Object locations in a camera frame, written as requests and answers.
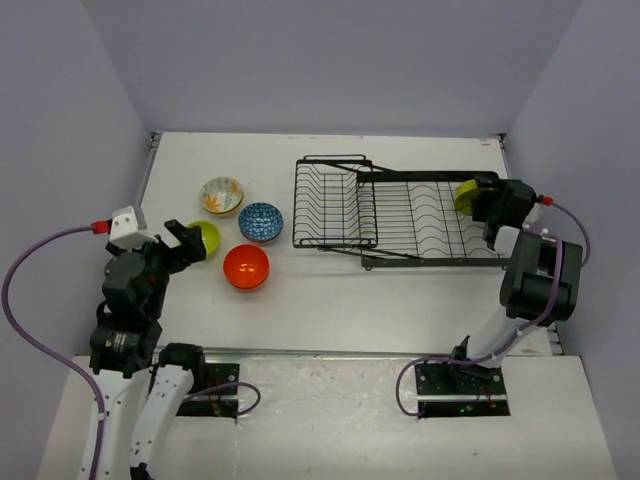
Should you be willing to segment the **lime green bowl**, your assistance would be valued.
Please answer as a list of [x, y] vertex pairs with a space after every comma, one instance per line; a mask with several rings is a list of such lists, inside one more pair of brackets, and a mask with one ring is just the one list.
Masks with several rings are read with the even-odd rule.
[[217, 251], [221, 235], [216, 225], [208, 221], [194, 221], [188, 224], [189, 228], [199, 227], [201, 230], [201, 238], [206, 250], [206, 258], [211, 258]]
[[475, 179], [461, 183], [454, 195], [454, 208], [464, 215], [472, 214], [472, 203], [482, 194], [482, 188], [478, 186]]

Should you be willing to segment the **white floral leaf bowl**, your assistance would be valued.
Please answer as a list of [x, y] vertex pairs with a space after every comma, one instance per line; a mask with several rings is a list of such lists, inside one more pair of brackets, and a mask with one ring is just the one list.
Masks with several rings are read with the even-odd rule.
[[199, 191], [200, 206], [207, 212], [223, 216], [237, 210], [242, 204], [245, 190], [242, 184], [227, 176], [207, 181]]

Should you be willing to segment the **orange bowl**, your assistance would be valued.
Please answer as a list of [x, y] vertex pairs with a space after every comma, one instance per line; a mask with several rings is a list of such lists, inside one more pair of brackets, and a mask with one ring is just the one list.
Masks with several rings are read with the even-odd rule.
[[223, 273], [226, 280], [231, 278], [268, 278], [270, 261], [266, 252], [257, 245], [238, 245], [226, 254], [223, 261]]
[[268, 278], [231, 278], [227, 282], [236, 290], [241, 292], [251, 292], [260, 289]]

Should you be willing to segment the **blue white patterned bowl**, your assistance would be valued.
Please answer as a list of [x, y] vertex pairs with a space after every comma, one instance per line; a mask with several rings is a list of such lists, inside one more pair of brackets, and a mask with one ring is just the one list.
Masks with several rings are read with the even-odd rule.
[[238, 217], [240, 233], [249, 241], [266, 243], [277, 238], [284, 229], [284, 217], [274, 205], [255, 202], [242, 209]]

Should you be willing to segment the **orange bowl front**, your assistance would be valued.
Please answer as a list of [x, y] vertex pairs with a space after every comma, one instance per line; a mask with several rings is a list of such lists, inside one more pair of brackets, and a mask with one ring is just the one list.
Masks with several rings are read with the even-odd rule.
[[241, 292], [251, 292], [260, 289], [268, 278], [231, 278], [227, 282], [236, 290]]

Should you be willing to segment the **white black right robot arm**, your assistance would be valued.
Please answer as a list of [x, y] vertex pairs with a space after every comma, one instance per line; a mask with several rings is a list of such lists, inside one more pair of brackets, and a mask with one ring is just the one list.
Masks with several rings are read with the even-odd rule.
[[[591, 242], [573, 212], [520, 180], [478, 174], [458, 187], [454, 207], [483, 223], [483, 240], [489, 249], [508, 258], [498, 310], [447, 359], [448, 385], [467, 393], [481, 379], [491, 378], [504, 357], [535, 329], [571, 317]], [[546, 229], [534, 230], [532, 226], [546, 208], [571, 218], [584, 243], [563, 241]]]

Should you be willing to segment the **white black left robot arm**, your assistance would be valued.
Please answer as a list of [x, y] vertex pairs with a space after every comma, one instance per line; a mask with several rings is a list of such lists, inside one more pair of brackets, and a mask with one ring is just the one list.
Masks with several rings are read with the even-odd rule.
[[156, 346], [169, 278], [205, 260], [198, 226], [169, 220], [170, 247], [122, 214], [111, 223], [103, 301], [90, 337], [88, 375], [97, 387], [78, 476], [151, 479], [171, 423], [187, 393], [208, 379], [201, 347]]

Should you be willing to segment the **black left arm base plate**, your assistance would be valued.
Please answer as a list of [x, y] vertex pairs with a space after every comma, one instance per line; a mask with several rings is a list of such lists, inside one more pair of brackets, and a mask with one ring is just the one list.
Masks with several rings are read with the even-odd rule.
[[[206, 363], [203, 372], [196, 379], [189, 395], [223, 384], [235, 382], [240, 377], [238, 363]], [[237, 418], [239, 400], [238, 387], [232, 386], [219, 391], [200, 395], [180, 405], [178, 417]]]

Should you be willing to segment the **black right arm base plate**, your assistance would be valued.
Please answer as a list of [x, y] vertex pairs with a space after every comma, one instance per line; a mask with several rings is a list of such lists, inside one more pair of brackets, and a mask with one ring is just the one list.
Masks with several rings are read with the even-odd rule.
[[420, 418], [507, 417], [503, 372], [423, 362], [414, 367]]

